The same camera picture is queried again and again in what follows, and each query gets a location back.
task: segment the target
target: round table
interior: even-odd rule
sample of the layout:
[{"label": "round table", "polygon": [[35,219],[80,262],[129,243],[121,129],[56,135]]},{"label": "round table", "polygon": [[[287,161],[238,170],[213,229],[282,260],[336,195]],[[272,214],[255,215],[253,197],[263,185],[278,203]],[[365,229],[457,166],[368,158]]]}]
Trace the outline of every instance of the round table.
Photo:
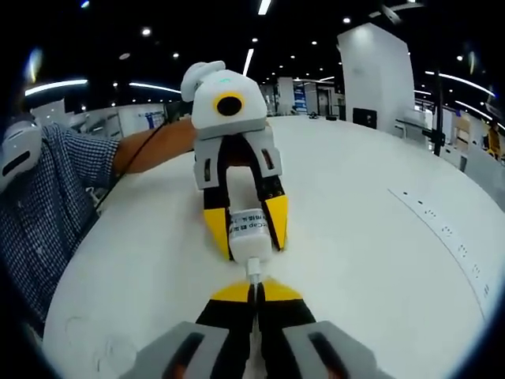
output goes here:
[{"label": "round table", "polygon": [[[270,118],[290,199],[288,243],[264,273],[301,292],[375,352],[393,377],[447,377],[486,321],[440,240],[390,188],[415,190],[449,216],[469,249],[501,278],[505,215],[462,172],[428,151],[349,122]],[[245,270],[225,261],[203,219],[193,154],[125,178],[61,278],[43,350],[63,377],[104,377],[96,345],[123,336],[137,349]],[[232,210],[259,204],[246,167],[228,171]]]}]

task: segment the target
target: plaid shirt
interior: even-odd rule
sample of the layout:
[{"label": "plaid shirt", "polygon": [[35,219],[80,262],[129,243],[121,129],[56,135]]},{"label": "plaid shirt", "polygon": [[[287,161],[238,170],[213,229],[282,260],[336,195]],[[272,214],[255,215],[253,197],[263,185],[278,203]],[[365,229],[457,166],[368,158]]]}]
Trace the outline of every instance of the plaid shirt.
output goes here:
[{"label": "plaid shirt", "polygon": [[0,258],[39,328],[95,213],[85,188],[111,184],[119,144],[55,124],[43,138],[37,165],[0,194]]}]

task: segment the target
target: white table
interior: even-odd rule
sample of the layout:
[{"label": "white table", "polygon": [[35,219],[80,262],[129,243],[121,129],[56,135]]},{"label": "white table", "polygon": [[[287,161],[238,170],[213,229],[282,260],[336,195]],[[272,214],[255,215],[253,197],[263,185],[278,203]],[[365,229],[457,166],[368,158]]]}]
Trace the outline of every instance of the white table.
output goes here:
[{"label": "white table", "polygon": [[[463,173],[399,138],[305,116],[269,121],[290,199],[289,241],[264,271],[298,289],[317,320],[373,349],[390,375],[447,377],[484,320],[448,250],[388,189],[429,199],[469,249],[485,254],[496,280],[505,215]],[[213,292],[245,277],[204,225],[193,162],[186,154],[126,178],[70,262],[43,340],[65,377],[104,377],[92,356],[107,335],[127,336],[140,350],[195,321]],[[248,169],[230,169],[228,178],[233,209],[257,206]]]}]

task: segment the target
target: human arm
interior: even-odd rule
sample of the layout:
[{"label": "human arm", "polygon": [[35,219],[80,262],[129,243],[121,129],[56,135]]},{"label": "human arm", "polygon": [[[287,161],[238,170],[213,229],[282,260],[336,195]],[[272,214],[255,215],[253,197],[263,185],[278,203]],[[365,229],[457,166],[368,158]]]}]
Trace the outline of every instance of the human arm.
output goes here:
[{"label": "human arm", "polygon": [[196,131],[190,119],[161,128],[130,165],[133,156],[155,130],[146,130],[123,138],[114,156],[114,172],[121,174],[125,169],[128,174],[144,172],[193,148]]}]

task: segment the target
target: ceiling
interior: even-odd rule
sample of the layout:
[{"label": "ceiling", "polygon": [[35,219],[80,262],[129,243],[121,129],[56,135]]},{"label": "ceiling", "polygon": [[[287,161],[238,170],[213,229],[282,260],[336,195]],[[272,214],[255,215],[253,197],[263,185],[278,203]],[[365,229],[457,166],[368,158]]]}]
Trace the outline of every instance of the ceiling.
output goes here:
[{"label": "ceiling", "polygon": [[[384,3],[391,7],[406,2]],[[470,74],[469,53],[475,51],[479,57],[480,46],[472,41],[470,20],[452,8],[435,5],[440,2],[398,11],[400,24],[392,24],[384,15],[368,16],[380,9],[377,0],[271,0],[265,16],[258,15],[260,3],[91,0],[82,9],[79,0],[72,0],[58,8],[45,6],[43,26],[31,28],[28,37],[43,52],[36,85],[75,78],[89,82],[86,88],[41,92],[28,97],[27,103],[36,107],[64,96],[67,111],[78,112],[81,105],[89,111],[112,103],[128,104],[133,99],[138,103],[176,100],[180,99],[178,94],[131,88],[128,83],[179,89],[191,64],[218,59],[241,73],[249,48],[254,48],[254,54],[248,76],[259,83],[273,83],[278,76],[335,77],[335,85],[344,89],[337,36],[365,22],[373,22],[407,42],[418,90],[436,90],[434,77],[426,75],[425,70],[437,67],[486,88],[492,84],[481,64]],[[350,24],[342,22],[344,17],[351,19]],[[144,27],[151,29],[150,36],[141,35]],[[129,58],[120,60],[124,53],[129,53]],[[458,55],[464,57],[462,62],[457,60]],[[443,86],[445,103],[454,106],[454,101],[460,100],[488,113],[481,106],[488,98],[485,93],[453,81],[444,81]]]}]

